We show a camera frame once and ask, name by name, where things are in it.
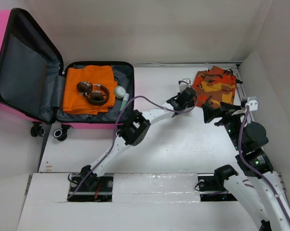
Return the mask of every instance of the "suitcase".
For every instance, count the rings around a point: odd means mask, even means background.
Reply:
[[[69,64],[64,70],[63,59],[54,44],[26,10],[14,8],[0,11],[0,109],[33,122],[32,136],[44,136],[42,123],[61,122],[62,129],[53,136],[67,138],[69,128],[113,129],[121,101],[107,113],[68,115],[62,111],[63,93],[68,68],[87,65],[109,65],[118,85],[130,98],[134,97],[134,68],[126,62],[86,61]],[[123,113],[124,122],[134,104]]]

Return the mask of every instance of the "folded orange towel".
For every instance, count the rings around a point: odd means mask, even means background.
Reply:
[[[81,81],[105,86],[110,92],[108,102],[101,106],[89,104],[86,98],[80,96],[76,89],[76,85]],[[98,112],[106,113],[110,107],[115,105],[116,97],[114,90],[116,87],[117,82],[114,81],[113,70],[110,66],[89,65],[82,69],[69,68],[63,95],[63,111],[74,115],[97,115]]]

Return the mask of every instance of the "orange camouflage fabric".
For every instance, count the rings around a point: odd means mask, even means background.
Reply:
[[[211,70],[197,72],[192,86],[197,93],[198,107],[206,104],[219,108],[221,102],[233,104],[237,82],[232,71],[213,66]]]

